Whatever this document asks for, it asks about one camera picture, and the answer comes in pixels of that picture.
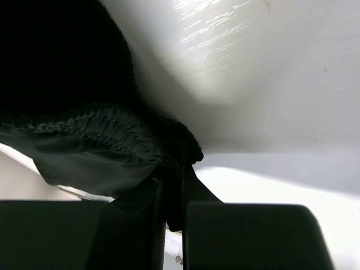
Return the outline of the black shorts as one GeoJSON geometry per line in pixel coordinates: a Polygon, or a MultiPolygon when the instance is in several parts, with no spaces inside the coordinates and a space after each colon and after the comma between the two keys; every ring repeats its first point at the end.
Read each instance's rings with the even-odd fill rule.
{"type": "Polygon", "coordinates": [[[44,180],[117,198],[165,172],[165,220],[183,230],[193,134],[140,94],[131,52],[100,1],[1,2],[1,143],[44,180]]]}

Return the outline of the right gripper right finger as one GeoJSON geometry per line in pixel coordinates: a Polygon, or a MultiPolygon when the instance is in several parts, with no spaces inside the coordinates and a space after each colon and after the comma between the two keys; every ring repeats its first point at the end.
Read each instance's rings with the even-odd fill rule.
{"type": "Polygon", "coordinates": [[[320,226],[303,205],[221,202],[185,168],[184,269],[333,269],[320,226]]]}

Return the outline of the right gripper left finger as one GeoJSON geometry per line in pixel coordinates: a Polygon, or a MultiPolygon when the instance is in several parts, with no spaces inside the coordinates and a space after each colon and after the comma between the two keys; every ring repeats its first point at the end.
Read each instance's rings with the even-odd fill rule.
{"type": "Polygon", "coordinates": [[[2,201],[2,269],[162,269],[163,184],[113,202],[2,201]]]}

